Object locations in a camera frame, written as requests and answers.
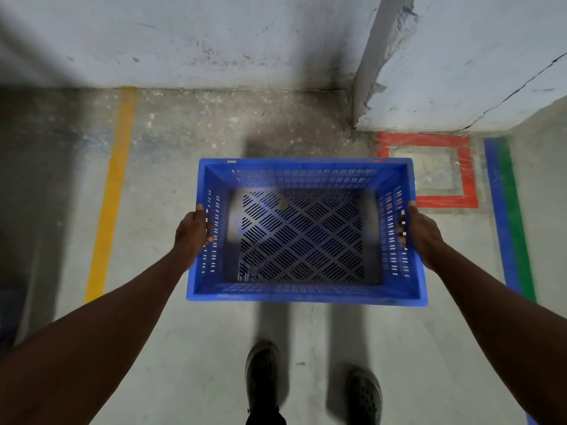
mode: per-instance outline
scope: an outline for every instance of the green floor line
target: green floor line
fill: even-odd
[[[524,235],[524,225],[518,200],[518,189],[514,178],[512,155],[510,153],[508,139],[505,137],[500,137],[498,139],[498,160],[500,162],[500,172],[512,234],[514,256],[518,267],[520,289],[525,298],[536,303],[534,279],[532,277],[531,265],[529,263],[526,236]]]

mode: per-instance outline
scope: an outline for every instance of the blue plastic crate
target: blue plastic crate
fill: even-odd
[[[409,158],[202,159],[215,241],[187,299],[425,306],[421,259],[394,233],[415,198]]]

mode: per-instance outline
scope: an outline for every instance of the red square floor marking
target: red square floor marking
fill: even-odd
[[[418,207],[429,208],[478,208],[475,169],[472,163],[470,136],[439,134],[378,133],[378,157],[390,156],[391,146],[432,146],[457,148],[463,195],[419,195]]]

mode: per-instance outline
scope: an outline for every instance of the yellow floor line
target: yellow floor line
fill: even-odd
[[[103,205],[100,209],[99,226],[96,230],[95,248],[92,251],[91,270],[84,296],[85,304],[97,299],[104,293],[114,228],[120,206],[126,163],[128,162],[132,126],[136,117],[137,101],[138,91],[135,88],[122,88],[120,90],[120,106],[116,117],[114,143],[108,164],[108,176],[104,187]]]

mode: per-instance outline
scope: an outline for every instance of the foot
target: foot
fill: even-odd
[[[346,380],[348,423],[379,425],[382,417],[382,391],[369,372],[355,368]]]
[[[246,392],[248,411],[277,411],[278,363],[280,352],[270,342],[259,342],[252,348],[246,360]]]

